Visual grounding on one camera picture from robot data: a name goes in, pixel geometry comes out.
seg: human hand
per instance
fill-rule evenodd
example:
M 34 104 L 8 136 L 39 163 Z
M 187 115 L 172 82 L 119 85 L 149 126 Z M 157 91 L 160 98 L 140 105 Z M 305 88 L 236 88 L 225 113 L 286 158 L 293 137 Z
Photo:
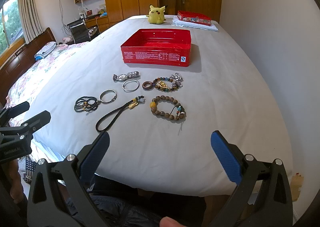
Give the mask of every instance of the human hand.
M 160 227 L 185 227 L 184 225 L 178 223 L 176 220 L 169 217 L 162 218 L 159 223 L 159 226 Z
M 12 180 L 10 195 L 15 204 L 18 204 L 19 202 L 21 202 L 24 197 L 23 186 L 21 183 L 21 177 L 18 170 L 19 170 L 18 160 L 11 160 L 8 162 L 7 176 L 9 176 L 10 179 Z

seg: wooden headboard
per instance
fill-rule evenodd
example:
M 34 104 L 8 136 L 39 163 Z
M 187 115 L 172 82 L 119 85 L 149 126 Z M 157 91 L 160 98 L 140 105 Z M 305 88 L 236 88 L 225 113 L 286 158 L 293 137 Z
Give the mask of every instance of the wooden headboard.
M 18 49 L 0 68 L 0 103 L 4 106 L 10 88 L 35 62 L 35 54 L 48 42 L 56 41 L 50 28 Z

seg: black pants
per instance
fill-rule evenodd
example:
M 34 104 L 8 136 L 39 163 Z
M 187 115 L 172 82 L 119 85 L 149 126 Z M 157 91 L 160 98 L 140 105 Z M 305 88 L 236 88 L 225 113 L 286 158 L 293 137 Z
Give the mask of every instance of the black pants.
M 160 216 L 169 216 L 188 227 L 199 227 L 202 224 L 206 203 L 203 197 L 155 193 L 149 200 L 138 195 L 136 188 L 94 175 L 90 193 L 106 195 L 129 200 L 139 204 Z

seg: chair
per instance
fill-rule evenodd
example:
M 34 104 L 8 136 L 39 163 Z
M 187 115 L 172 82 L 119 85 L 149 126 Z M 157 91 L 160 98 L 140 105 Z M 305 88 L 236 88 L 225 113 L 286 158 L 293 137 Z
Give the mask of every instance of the chair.
M 72 33 L 75 44 L 91 41 L 99 34 L 98 30 L 93 34 L 90 34 L 90 31 L 87 28 L 84 19 L 79 19 L 72 23 L 69 23 L 68 27 Z

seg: silver jewelry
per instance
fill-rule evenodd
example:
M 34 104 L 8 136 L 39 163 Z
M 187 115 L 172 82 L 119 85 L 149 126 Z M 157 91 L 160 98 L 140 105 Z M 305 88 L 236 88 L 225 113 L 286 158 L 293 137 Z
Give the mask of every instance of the silver jewelry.
M 129 72 L 128 74 L 121 74 L 121 75 L 113 75 L 112 79 L 113 81 L 124 81 L 127 79 L 133 79 L 139 77 L 139 72 L 134 71 L 134 72 Z
M 137 86 L 135 89 L 132 89 L 132 90 L 126 89 L 126 88 L 125 88 L 125 85 L 128 84 L 128 83 L 130 83 L 130 82 L 137 82 L 138 86 Z M 140 83 L 139 83 L 137 80 L 135 80 L 135 79 L 129 79 L 129 80 L 125 81 L 125 83 L 122 85 L 122 88 L 123 88 L 123 90 L 124 90 L 125 92 L 133 92 L 133 91 L 136 91 L 136 90 L 139 88 L 139 86 L 140 86 Z
M 108 101 L 108 102 L 102 101 L 102 97 L 104 97 L 107 93 L 110 93 L 110 92 L 115 93 L 115 96 L 111 99 L 111 101 Z M 103 104 L 111 103 L 111 102 L 113 102 L 113 101 L 116 100 L 116 99 L 117 99 L 117 93 L 116 93 L 116 91 L 114 91 L 114 90 L 112 90 L 112 89 L 105 90 L 105 91 L 102 92 L 102 94 L 100 95 L 100 102 L 102 102 Z
M 180 73 L 171 74 L 170 78 L 172 79 L 172 86 L 182 87 L 183 78 Z

